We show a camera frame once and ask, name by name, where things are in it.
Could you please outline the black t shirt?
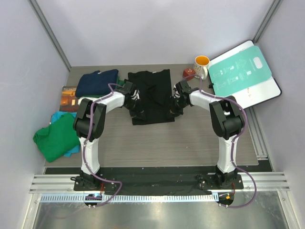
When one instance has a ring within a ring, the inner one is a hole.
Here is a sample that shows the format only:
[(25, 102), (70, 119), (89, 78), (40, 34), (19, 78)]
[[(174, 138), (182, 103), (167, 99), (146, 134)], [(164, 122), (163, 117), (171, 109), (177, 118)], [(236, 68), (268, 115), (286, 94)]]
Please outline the black t shirt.
[(128, 73), (128, 80), (139, 90), (145, 120), (132, 119), (133, 125), (150, 125), (174, 122), (170, 116), (172, 83), (170, 70)]

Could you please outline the teal folding template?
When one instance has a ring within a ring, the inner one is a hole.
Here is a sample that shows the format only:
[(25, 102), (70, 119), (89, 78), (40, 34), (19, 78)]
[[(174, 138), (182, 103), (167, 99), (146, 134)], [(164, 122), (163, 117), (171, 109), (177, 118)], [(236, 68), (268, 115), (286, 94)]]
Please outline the teal folding template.
[(227, 97), (267, 81), (271, 70), (258, 46), (251, 46), (209, 67), (214, 94)]

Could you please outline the white board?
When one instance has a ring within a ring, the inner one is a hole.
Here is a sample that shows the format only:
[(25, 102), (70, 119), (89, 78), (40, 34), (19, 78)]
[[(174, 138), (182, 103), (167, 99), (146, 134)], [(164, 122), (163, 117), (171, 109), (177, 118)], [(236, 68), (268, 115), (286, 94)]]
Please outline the white board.
[[(246, 41), (236, 46), (235, 48), (232, 48), (231, 50), (225, 52), (224, 54), (210, 60), (208, 70), (211, 65), (216, 64), (226, 58), (229, 58), (234, 54), (237, 54), (238, 52), (241, 52), (251, 46), (255, 46), (253, 42)], [(271, 76), (271, 78), (269, 78), (267, 81), (248, 87), (239, 92), (236, 92), (232, 94), (232, 96), (236, 99), (237, 103), (243, 109), (245, 109), (253, 105), (267, 101), (269, 99), (278, 97), (281, 95), (281, 93), (282, 91), (280, 87), (278, 86), (274, 78)]]

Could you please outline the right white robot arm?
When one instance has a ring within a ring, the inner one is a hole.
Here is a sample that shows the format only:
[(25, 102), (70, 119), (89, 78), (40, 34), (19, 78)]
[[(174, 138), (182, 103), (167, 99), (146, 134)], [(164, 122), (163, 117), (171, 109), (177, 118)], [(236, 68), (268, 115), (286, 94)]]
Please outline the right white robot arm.
[(187, 106), (198, 106), (210, 112), (212, 128), (219, 139), (214, 182), (219, 188), (227, 188), (237, 179), (236, 147), (247, 124), (246, 114), (234, 97), (217, 97), (199, 88), (191, 88), (183, 80), (174, 86), (170, 115), (182, 115)]

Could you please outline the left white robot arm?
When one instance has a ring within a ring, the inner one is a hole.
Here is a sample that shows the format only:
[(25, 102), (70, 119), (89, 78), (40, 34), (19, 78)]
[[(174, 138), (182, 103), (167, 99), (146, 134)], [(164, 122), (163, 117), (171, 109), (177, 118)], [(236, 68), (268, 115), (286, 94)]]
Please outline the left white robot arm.
[(131, 118), (145, 120), (136, 85), (126, 81), (123, 86), (113, 89), (101, 98), (84, 97), (73, 123), (73, 129), (81, 144), (82, 165), (80, 175), (72, 177), (75, 191), (97, 190), (105, 179), (101, 177), (101, 166), (98, 159), (98, 143), (104, 131), (106, 114), (116, 108), (125, 107)]

